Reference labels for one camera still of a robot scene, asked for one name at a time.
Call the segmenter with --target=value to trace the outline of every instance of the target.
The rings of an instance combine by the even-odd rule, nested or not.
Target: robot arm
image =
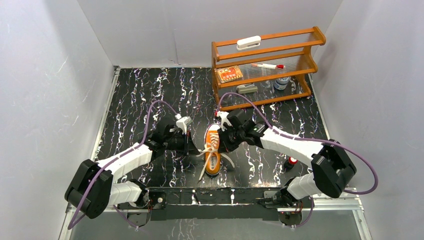
[[[116,159],[95,180],[81,211],[93,219],[108,206],[126,202],[144,206],[149,199],[146,186],[135,180],[116,182],[130,171],[160,157],[165,150],[174,150],[186,155],[199,154],[187,128],[191,122],[190,117],[176,117],[176,122],[170,118],[162,118],[156,130],[147,135],[142,145],[140,141],[117,155],[97,162],[90,159],[83,161],[66,190],[65,200],[78,206],[93,177],[102,167]]]
[[[312,168],[312,173],[290,179],[281,189],[278,198],[287,205],[320,193],[338,198],[357,171],[346,152],[337,146],[283,137],[280,134],[297,136],[275,126],[268,128],[264,122],[255,123],[242,110],[218,112],[217,117],[222,124],[218,131],[218,152],[234,151],[242,142],[247,142],[286,154]]]

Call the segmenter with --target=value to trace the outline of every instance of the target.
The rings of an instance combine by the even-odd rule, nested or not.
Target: metal frame
[[[113,81],[112,81],[112,88],[110,90],[108,99],[107,99],[107,108],[106,111],[101,119],[100,122],[100,126],[99,126],[99,130],[97,133],[97,137],[96,137],[96,141],[95,141],[95,145],[93,148],[93,152],[91,154],[91,159],[93,159],[96,155],[96,151],[97,151],[97,147],[99,144],[99,141],[102,137],[102,133],[103,133],[103,129],[105,126],[105,121],[109,112],[109,106],[111,105],[112,102],[112,97],[115,91],[115,86],[116,83],[118,81],[118,76],[120,73],[121,68],[117,67],[113,76]],[[311,85],[312,85],[312,90],[314,91],[314,85],[313,85],[313,80],[312,80],[312,76],[309,74],[309,79],[311,81]],[[318,104],[318,109],[321,113],[321,108],[320,105]],[[329,137],[329,133],[327,130],[327,126],[326,123],[324,121],[323,116],[321,115],[321,119],[322,119],[322,123],[324,125],[325,128],[325,133],[327,134],[327,137]],[[368,225],[364,216],[364,208],[361,202],[361,199],[358,195],[356,194],[350,194],[350,193],[343,193],[339,198],[330,198],[324,194],[321,195],[314,195],[313,196],[314,199],[314,203],[315,203],[315,208],[313,209],[314,211],[335,211],[335,210],[345,210],[345,211],[349,211],[351,210],[353,212],[353,216],[355,218],[355,222],[356,222],[356,227],[358,229],[360,238],[362,240],[371,240],[371,233],[368,229]],[[71,222],[71,218],[72,215],[74,214],[76,208],[68,205],[68,207],[66,208],[66,215],[63,221],[63,225],[62,225],[62,229],[60,231],[60,235],[59,235],[59,240],[69,240],[71,237],[71,233],[72,230],[68,230],[68,225]],[[303,208],[304,211],[310,211],[310,208]],[[277,209],[278,212],[291,212],[293,211],[292,208],[278,208]],[[108,207],[107,209],[104,210],[104,212],[115,212],[115,210],[112,207]],[[146,209],[129,209],[129,210],[123,210],[124,213],[147,213],[148,211]]]
[[[103,113],[103,116],[101,117],[100,125],[98,126],[98,132],[97,132],[97,136],[95,138],[95,142],[94,142],[93,150],[91,152],[90,159],[94,159],[94,157],[96,156],[97,147],[99,146],[100,139],[102,138],[103,129],[105,128],[106,118],[108,117],[109,107],[111,106],[111,103],[112,103],[112,98],[114,96],[115,87],[116,87],[117,82],[118,82],[120,71],[121,71],[121,68],[119,66],[117,66],[114,70],[113,78],[112,78],[112,85],[111,85],[112,87],[110,88],[109,95],[107,96],[107,105],[106,105],[105,111]],[[59,240],[69,240],[70,239],[72,230],[68,230],[68,225],[71,222],[71,218],[72,218],[72,215],[75,212],[75,210],[76,210],[76,208],[71,206],[68,203],[66,211],[65,211],[66,212],[65,219],[63,220],[62,229],[60,230],[60,234],[59,234],[59,238],[58,238]]]

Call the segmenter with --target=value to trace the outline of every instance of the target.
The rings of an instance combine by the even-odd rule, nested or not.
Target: wooden shelf
[[[267,68],[255,67],[255,66],[252,66],[250,63],[239,64],[238,67],[240,68],[241,73],[243,74],[242,78],[229,81],[229,82],[222,82],[219,79],[219,76],[217,73],[216,77],[217,79],[219,79],[220,88],[238,86],[238,85],[247,84],[247,83],[262,82],[267,80],[273,80],[273,79],[278,79],[283,77],[309,74],[309,73],[315,72],[314,66],[309,64],[305,55],[302,52],[301,54],[298,53],[298,55],[294,55],[294,56],[278,58],[273,60],[266,60],[266,61],[258,61],[258,62],[265,63],[265,64],[273,64],[273,65],[283,64],[284,69],[267,69]]]
[[[212,42],[212,87],[214,91],[215,100],[218,103],[220,100],[219,92],[222,92],[221,89],[228,88],[224,92],[234,92],[234,87],[242,84],[251,84],[259,83],[263,81],[274,80],[283,77],[292,77],[292,79],[299,85],[301,88],[298,92],[288,92],[288,91],[273,91],[272,87],[266,90],[266,94],[261,94],[261,91],[252,94],[246,94],[247,98],[250,98],[255,105],[262,105],[267,103],[273,103],[278,101],[284,101],[288,99],[307,97],[311,95],[311,90],[305,82],[305,74],[316,73],[318,67],[315,64],[311,56],[311,47],[316,45],[324,45],[326,43],[326,37],[316,26],[307,29],[273,33],[262,35],[262,40],[284,38],[286,39],[297,36],[299,42],[289,42],[288,44],[281,46],[267,47],[263,49],[240,51],[236,53],[229,53],[220,55],[218,47],[229,46],[237,44],[238,39]],[[291,51],[284,54],[275,54],[265,57],[253,58],[251,56],[261,55],[261,54],[272,54],[281,51],[299,49],[298,51]],[[237,58],[246,58],[249,59],[232,61],[226,63],[220,63],[221,61],[227,61]],[[284,69],[267,69],[261,67],[254,67],[252,63],[266,63],[273,65],[284,65]],[[218,76],[218,69],[227,68],[230,66],[237,65],[243,77],[229,82],[222,82]],[[223,111],[245,108],[250,105],[246,104],[244,101],[241,101],[241,98],[230,97],[222,101],[223,104],[221,109]]]

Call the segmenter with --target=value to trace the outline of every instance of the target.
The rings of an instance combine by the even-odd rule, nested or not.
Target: white shoelace
[[[218,147],[219,147],[219,142],[220,142],[220,137],[219,137],[218,133],[210,132],[209,136],[210,136],[210,142],[205,143],[204,144],[204,150],[201,151],[201,153],[199,155],[197,155],[197,157],[200,157],[200,156],[204,155],[205,153],[210,153],[209,156],[207,157],[206,161],[204,162],[203,169],[201,170],[201,173],[200,173],[199,181],[202,179],[203,174],[205,173],[206,166],[208,165],[209,160],[211,159],[211,157],[213,155],[212,153],[218,152]],[[220,154],[222,157],[227,159],[229,161],[229,163],[232,165],[233,168],[235,167],[234,162],[225,153],[217,153],[217,154]]]

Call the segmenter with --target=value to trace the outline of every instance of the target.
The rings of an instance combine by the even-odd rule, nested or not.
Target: black marble surface
[[[193,119],[193,141],[197,148],[203,149],[205,130],[216,122],[211,82],[210,68],[121,69],[97,149],[97,159],[122,152],[143,137],[147,110],[155,100],[166,101],[182,116]],[[313,95],[263,105],[259,109],[271,124],[288,133],[327,138]],[[246,111],[252,114],[254,120],[259,116],[253,113],[253,108]],[[165,106],[155,106],[150,128],[154,128],[161,117],[170,114]],[[228,155],[235,168],[221,158],[219,175],[214,178],[204,175],[200,182],[198,178],[204,158],[177,156],[173,151],[140,166],[120,181],[138,179],[150,187],[277,187],[307,172],[302,164],[286,172],[283,163],[288,156],[246,143]]]

